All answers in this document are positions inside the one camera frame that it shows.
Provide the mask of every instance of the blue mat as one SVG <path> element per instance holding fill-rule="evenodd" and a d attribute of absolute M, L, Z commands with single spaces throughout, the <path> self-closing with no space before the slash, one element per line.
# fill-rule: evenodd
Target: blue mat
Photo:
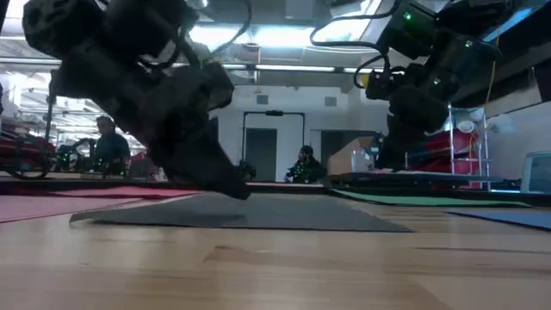
<path fill-rule="evenodd" d="M 492 211 L 447 211 L 449 214 L 495 220 L 512 225 L 551 231 L 551 212 L 492 212 Z"/>

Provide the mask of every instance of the floor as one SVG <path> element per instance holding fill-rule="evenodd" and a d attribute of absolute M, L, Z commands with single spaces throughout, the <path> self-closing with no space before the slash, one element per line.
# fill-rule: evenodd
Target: floor
<path fill-rule="evenodd" d="M 0 309 L 530 310 L 551 234 L 347 201 L 415 233 L 0 225 Z"/>

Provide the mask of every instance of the seated person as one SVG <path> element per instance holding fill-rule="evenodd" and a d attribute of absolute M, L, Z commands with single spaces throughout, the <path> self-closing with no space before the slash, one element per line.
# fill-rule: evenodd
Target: seated person
<path fill-rule="evenodd" d="M 325 177 L 325 168 L 313 157 L 313 149 L 310 146 L 303 146 L 299 152 L 299 160 L 285 175 L 285 182 L 317 183 L 323 177 Z"/>
<path fill-rule="evenodd" d="M 104 174 L 121 174 L 130 159 L 130 147 L 123 136 L 115 132 L 115 124 L 107 116 L 96 119 L 102 135 L 96 143 L 95 162 Z"/>

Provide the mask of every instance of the exercise mat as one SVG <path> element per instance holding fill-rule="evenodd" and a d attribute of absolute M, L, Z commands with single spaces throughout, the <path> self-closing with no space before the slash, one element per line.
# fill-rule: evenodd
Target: exercise mat
<path fill-rule="evenodd" d="M 357 200 L 387 205 L 399 206 L 419 206 L 419 207 L 515 207 L 528 208 L 529 204 L 520 201 L 489 201 L 489 200 L 470 200 L 445 197 L 417 197 L 417 196 L 388 196 L 388 195 L 365 195 L 344 190 L 332 189 L 333 192 Z"/>
<path fill-rule="evenodd" d="M 186 189 L 148 189 L 133 186 L 120 186 L 112 189 L 76 189 L 49 192 L 51 195 L 69 197 L 102 197 L 102 198 L 141 198 L 166 199 L 201 193 L 198 190 Z"/>
<path fill-rule="evenodd" d="M 0 195 L 0 223 L 97 210 L 136 201 L 140 199 Z"/>
<path fill-rule="evenodd" d="M 448 211 L 449 214 L 494 220 L 507 224 L 526 226 L 551 231 L 551 212 L 492 212 L 492 211 Z"/>
<path fill-rule="evenodd" d="M 75 214 L 101 224 L 408 233 L 409 228 L 349 208 L 337 198 L 206 193 L 156 205 Z"/>

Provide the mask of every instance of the door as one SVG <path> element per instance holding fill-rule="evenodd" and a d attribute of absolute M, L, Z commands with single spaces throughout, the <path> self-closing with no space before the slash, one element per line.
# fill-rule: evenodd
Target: door
<path fill-rule="evenodd" d="M 277 129 L 247 128 L 245 161 L 257 169 L 255 182 L 276 181 Z"/>

